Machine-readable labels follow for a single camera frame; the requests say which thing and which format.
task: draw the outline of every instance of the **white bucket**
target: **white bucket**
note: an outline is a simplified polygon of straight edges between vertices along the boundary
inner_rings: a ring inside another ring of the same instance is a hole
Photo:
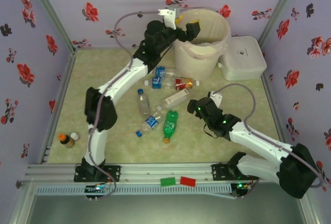
[[[199,20],[200,32],[191,42],[175,41],[176,68],[181,77],[205,80],[227,48],[230,26],[222,15],[207,9],[187,10],[182,15],[178,27],[186,31],[187,23]]]

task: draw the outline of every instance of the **blue bottle label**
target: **blue bottle label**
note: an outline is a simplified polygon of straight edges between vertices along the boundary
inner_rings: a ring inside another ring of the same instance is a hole
[[[163,78],[164,77],[164,66],[158,66],[155,69],[155,76]]]
[[[159,125],[159,123],[157,122],[157,120],[153,116],[150,116],[145,121],[151,127],[151,129],[154,129]]]
[[[154,77],[152,79],[152,88],[161,88],[161,78]]]

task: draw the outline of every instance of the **green block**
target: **green block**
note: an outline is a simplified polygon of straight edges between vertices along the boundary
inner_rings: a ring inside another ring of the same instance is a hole
[[[176,179],[174,177],[161,178],[161,187],[176,185]]]

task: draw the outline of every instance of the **green bottle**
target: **green bottle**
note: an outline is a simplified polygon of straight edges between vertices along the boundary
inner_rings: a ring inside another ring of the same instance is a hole
[[[176,130],[177,120],[178,120],[177,111],[169,110],[163,125],[163,134],[164,134],[163,142],[165,144],[169,144],[170,137],[174,134]]]

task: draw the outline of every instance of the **red bottle label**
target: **red bottle label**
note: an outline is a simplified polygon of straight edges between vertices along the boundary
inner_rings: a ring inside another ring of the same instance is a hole
[[[193,87],[193,80],[191,78],[176,78],[176,90],[180,91],[185,87]]]

